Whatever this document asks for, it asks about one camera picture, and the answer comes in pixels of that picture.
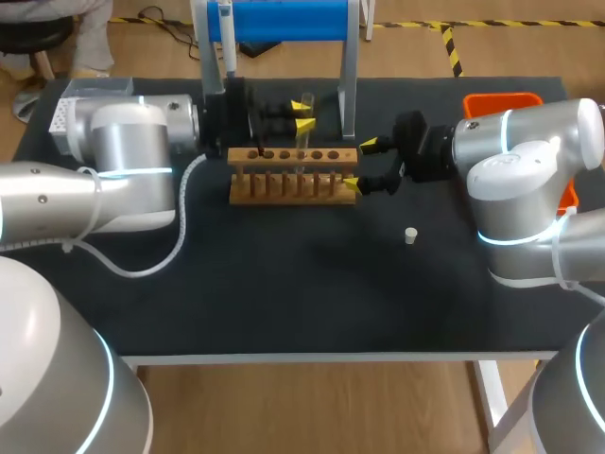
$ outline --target clear test tube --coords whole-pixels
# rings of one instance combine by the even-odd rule
[[[301,96],[301,104],[304,106],[300,110],[298,118],[313,118],[313,105],[315,104],[315,96],[312,93],[303,93]],[[309,147],[309,135],[311,131],[304,132],[296,137],[296,156],[298,159],[304,159],[306,151]],[[294,172],[297,176],[297,195],[302,194],[302,181],[304,166],[297,166],[294,168]]]

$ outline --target wooden floor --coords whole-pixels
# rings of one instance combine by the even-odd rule
[[[132,17],[147,0],[115,3],[114,15]],[[188,0],[159,3],[167,17],[191,20]],[[605,19],[602,0],[376,3],[377,22]],[[153,26],[111,25],[110,36],[116,76],[199,77],[199,64],[187,58],[186,48]],[[571,96],[605,100],[605,29],[468,27],[455,29],[454,39],[467,76],[561,76]],[[339,44],[282,44],[255,61],[240,59],[239,69],[255,78],[335,77],[339,52]],[[64,53],[55,56],[55,63],[65,65]],[[359,74],[452,76],[441,35],[412,28],[376,29],[373,41],[361,44]],[[16,90],[0,77],[4,160],[10,159],[24,131],[9,111]],[[500,367],[511,400],[533,365],[503,361]],[[468,371],[466,364],[455,362],[149,368],[144,381],[156,418],[152,452],[486,452]]]

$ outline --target wooden test tube rack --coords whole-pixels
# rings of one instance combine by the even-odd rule
[[[235,167],[229,202],[234,205],[317,205],[355,203],[342,180],[353,176],[355,148],[229,148]],[[304,167],[312,173],[301,173]]]

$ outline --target blue cylinder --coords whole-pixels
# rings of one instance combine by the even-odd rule
[[[233,0],[235,40],[346,41],[348,0]],[[218,2],[208,3],[210,41],[219,43]]]

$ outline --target black cable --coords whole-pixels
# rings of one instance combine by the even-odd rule
[[[153,17],[149,17],[146,15],[146,12],[150,9],[156,9],[159,13],[160,13],[160,19],[154,19]],[[199,61],[199,57],[196,57],[195,55],[193,55],[191,53],[191,49],[193,49],[194,47],[196,49],[199,49],[198,44],[196,43],[196,40],[194,39],[194,36],[189,34],[187,31],[182,30],[181,27],[182,26],[186,26],[184,24],[176,24],[177,21],[169,21],[166,20],[164,18],[164,10],[161,9],[160,7],[156,6],[156,5],[151,5],[149,7],[145,7],[143,9],[141,9],[139,11],[139,13],[137,14],[137,17],[139,19],[148,19],[149,21],[153,21],[155,23],[156,26],[158,26],[160,29],[162,29],[163,31],[167,32],[170,34],[170,36],[172,36],[172,38],[177,42],[177,43],[181,43],[181,44],[186,44],[189,46],[187,54],[189,55],[189,58],[191,60],[195,60],[195,61]],[[173,24],[171,24],[171,26],[174,27],[175,31],[177,33],[180,33],[181,35],[184,35],[186,37],[186,40],[181,38],[180,36],[177,36],[177,34],[172,31],[168,25],[166,23],[172,22]]]

